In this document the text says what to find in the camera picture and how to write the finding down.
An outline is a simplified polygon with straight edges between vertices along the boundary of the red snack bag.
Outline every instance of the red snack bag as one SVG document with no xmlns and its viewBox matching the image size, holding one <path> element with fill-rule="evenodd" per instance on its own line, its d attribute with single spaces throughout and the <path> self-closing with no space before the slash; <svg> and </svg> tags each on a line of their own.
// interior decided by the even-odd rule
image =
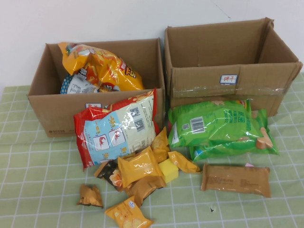
<svg viewBox="0 0 304 228">
<path fill-rule="evenodd" d="M 107 108 L 89 107 L 74 115 L 77 146 L 84 168 L 151 145 L 159 128 L 156 89 Z"/>
</svg>

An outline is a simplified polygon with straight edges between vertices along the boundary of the yellow snack bag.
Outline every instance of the yellow snack bag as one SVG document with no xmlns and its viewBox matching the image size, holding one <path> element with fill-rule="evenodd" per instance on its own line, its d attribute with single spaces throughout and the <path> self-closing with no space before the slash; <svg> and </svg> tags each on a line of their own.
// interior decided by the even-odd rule
<svg viewBox="0 0 304 228">
<path fill-rule="evenodd" d="M 172 151 L 168 153 L 169 159 L 175 164 L 179 169 L 185 173 L 199 173 L 200 168 L 194 164 L 192 161 L 187 159 L 181 153 L 177 151 Z"/>
<path fill-rule="evenodd" d="M 157 163 L 161 163 L 167 159 L 170 148 L 166 127 L 164 127 L 163 130 L 155 137 L 151 144 L 151 149 L 154 153 Z"/>
<path fill-rule="evenodd" d="M 78 74 L 108 91 L 143 90 L 142 77 L 110 51 L 84 44 L 60 43 L 62 63 L 70 75 Z"/>
<path fill-rule="evenodd" d="M 120 228 L 148 228 L 154 222 L 146 219 L 134 203 L 134 196 L 109 208 L 105 214 L 116 221 Z"/>
<path fill-rule="evenodd" d="M 122 176 L 123 188 L 148 175 L 163 177 L 151 147 L 144 149 L 129 161 L 118 157 L 118 169 Z"/>
</svg>

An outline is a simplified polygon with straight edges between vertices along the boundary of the chip packet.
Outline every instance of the chip packet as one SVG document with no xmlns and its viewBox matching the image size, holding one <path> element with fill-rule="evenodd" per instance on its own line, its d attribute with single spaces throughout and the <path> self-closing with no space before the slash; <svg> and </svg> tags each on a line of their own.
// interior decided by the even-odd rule
<svg viewBox="0 0 304 228">
<path fill-rule="evenodd" d="M 151 149 L 158 163 L 166 160 L 170 151 L 166 127 L 155 137 Z"/>
<path fill-rule="evenodd" d="M 156 189 L 161 189 L 163 187 L 166 187 L 166 183 L 162 177 L 146 176 L 130 184 L 130 186 L 125 189 L 125 192 L 128 197 L 135 196 L 134 201 L 140 208 L 143 201 L 150 194 L 152 194 Z"/>
<path fill-rule="evenodd" d="M 105 211 L 120 228 L 148 228 L 154 222 L 143 216 L 139 207 L 134 203 L 134 196 L 126 199 Z"/>
<path fill-rule="evenodd" d="M 104 208 L 100 191 L 96 185 L 94 185 L 92 188 L 86 186 L 85 184 L 80 186 L 80 201 L 77 203 L 77 205 L 92 205 L 95 207 Z"/>
<path fill-rule="evenodd" d="M 207 101 L 169 109 L 173 124 L 169 135 L 172 147 L 214 146 L 238 141 L 243 137 L 256 139 L 262 133 L 251 117 L 249 100 Z"/>
<path fill-rule="evenodd" d="M 198 161 L 206 158 L 241 155 L 247 152 L 260 154 L 279 154 L 275 141 L 267 127 L 267 112 L 265 109 L 253 111 L 254 122 L 259 126 L 262 134 L 259 138 L 242 137 L 238 141 L 214 145 L 190 147 L 191 159 Z"/>
<path fill-rule="evenodd" d="M 123 188 L 146 176 L 163 176 L 151 147 L 147 147 L 130 161 L 118 157 L 118 168 L 122 176 Z"/>
<path fill-rule="evenodd" d="M 62 63 L 70 75 L 109 91 L 143 90 L 142 77 L 110 51 L 84 44 L 60 43 Z"/>
<path fill-rule="evenodd" d="M 89 107 L 74 115 L 77 146 L 84 168 L 151 145 L 159 132 L 154 117 L 156 89 L 107 108 Z"/>
<path fill-rule="evenodd" d="M 217 166 L 205 163 L 201 190 L 251 193 L 271 198 L 268 167 Z"/>
<path fill-rule="evenodd" d="M 185 173 L 200 173 L 200 168 L 177 151 L 168 153 L 169 159 Z"/>
</svg>

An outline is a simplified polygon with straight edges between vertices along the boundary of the open cardboard box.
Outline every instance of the open cardboard box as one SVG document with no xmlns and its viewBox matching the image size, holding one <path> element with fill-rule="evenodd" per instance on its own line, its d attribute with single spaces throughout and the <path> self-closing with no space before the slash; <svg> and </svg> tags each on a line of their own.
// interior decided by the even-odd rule
<svg viewBox="0 0 304 228">
<path fill-rule="evenodd" d="M 302 63 L 269 18 L 165 31 L 171 108 L 210 100 L 251 99 L 252 109 L 277 113 Z"/>
<path fill-rule="evenodd" d="M 46 44 L 28 98 L 37 118 L 49 137 L 75 135 L 74 114 L 83 111 L 87 103 L 102 107 L 157 88 L 157 114 L 160 128 L 164 121 L 164 78 L 160 39 L 84 43 L 109 50 L 121 57 L 142 76 L 146 90 L 93 94 L 65 94 L 60 89 L 67 71 L 62 65 L 62 53 L 57 44 Z"/>
</svg>

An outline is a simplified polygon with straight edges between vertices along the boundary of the table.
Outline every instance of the table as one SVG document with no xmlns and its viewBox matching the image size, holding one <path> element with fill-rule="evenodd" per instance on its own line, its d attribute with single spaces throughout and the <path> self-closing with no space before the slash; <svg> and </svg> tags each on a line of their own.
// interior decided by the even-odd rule
<svg viewBox="0 0 304 228">
<path fill-rule="evenodd" d="M 143 203 L 157 228 L 303 227 L 304 78 L 299 75 L 279 113 L 268 119 L 280 151 L 209 159 L 209 163 L 270 167 L 271 199 L 200 191 L 201 174 L 180 172 Z M 116 227 L 104 209 L 77 206 L 82 183 L 96 184 L 105 208 L 127 198 L 106 181 L 83 172 L 75 137 L 47 138 L 27 99 L 29 86 L 7 87 L 0 104 L 0 224 L 2 228 Z"/>
</svg>

